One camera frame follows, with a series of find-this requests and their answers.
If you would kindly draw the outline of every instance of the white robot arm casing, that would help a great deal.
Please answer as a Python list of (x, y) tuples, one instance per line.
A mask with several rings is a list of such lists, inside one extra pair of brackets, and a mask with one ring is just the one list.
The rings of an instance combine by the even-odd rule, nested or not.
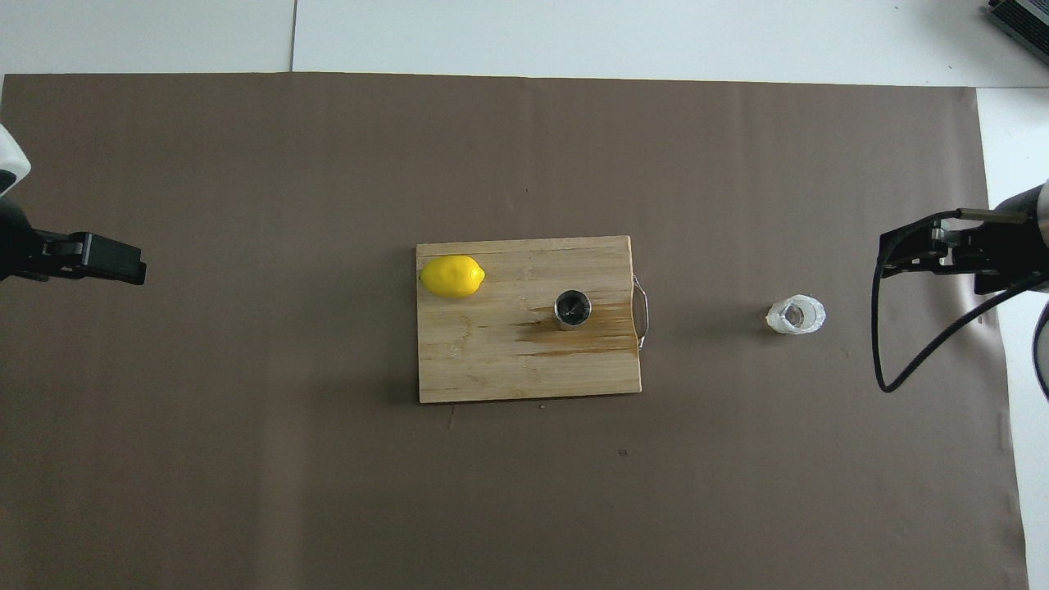
[(29, 168), (25, 152), (7, 129), (0, 125), (0, 196), (24, 178), (29, 173)]

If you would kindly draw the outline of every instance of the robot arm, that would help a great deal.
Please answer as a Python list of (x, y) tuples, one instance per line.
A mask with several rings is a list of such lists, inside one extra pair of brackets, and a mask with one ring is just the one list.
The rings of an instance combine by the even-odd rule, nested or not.
[[(951, 231), (948, 219), (983, 222)], [(878, 346), (878, 297), (882, 278), (900, 273), (971, 274), (978, 295), (997, 293), (933, 339), (885, 382)], [(1049, 289), (1049, 183), (1009, 198), (993, 211), (955, 209), (935, 213), (881, 235), (871, 286), (871, 352), (875, 378), (885, 393), (899, 387), (947, 338), (984, 312), (1025, 291)], [(1049, 305), (1034, 337), (1034, 364), (1042, 392), (1049, 399)]]
[(25, 153), (0, 125), (0, 280), (14, 275), (145, 283), (146, 264), (137, 248), (89, 232), (66, 235), (34, 229), (22, 209), (4, 196), (29, 168)]

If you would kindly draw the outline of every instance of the clear plastic cup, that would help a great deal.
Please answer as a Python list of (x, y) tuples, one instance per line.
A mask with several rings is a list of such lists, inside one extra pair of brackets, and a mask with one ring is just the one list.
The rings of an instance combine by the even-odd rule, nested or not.
[(827, 310), (808, 295), (795, 295), (769, 308), (765, 321), (779, 334), (812, 334), (827, 320)]

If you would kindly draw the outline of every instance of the brown paper backdrop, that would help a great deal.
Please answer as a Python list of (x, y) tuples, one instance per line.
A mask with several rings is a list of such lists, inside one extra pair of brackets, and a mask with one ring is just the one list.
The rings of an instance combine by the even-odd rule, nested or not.
[[(898, 394), (877, 235), (985, 206), (971, 89), (8, 76), (34, 225), (147, 285), (0, 285), (8, 588), (1024, 588), (993, 317)], [(644, 393), (416, 403), (415, 244), (629, 234)], [(890, 371), (977, 300), (885, 287)], [(762, 325), (821, 299), (815, 335)]]

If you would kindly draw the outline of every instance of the cutting board handle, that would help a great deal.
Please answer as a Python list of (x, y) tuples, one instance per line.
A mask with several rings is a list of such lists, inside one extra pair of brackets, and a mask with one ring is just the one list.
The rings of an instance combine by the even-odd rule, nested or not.
[(642, 321), (641, 321), (641, 332), (638, 332), (637, 320), (634, 322), (634, 331), (638, 334), (638, 350), (644, 347), (645, 336), (648, 335), (648, 294), (645, 293), (643, 287), (641, 287), (641, 281), (638, 280), (638, 275), (634, 275), (634, 291), (641, 294), (641, 311), (642, 311)]

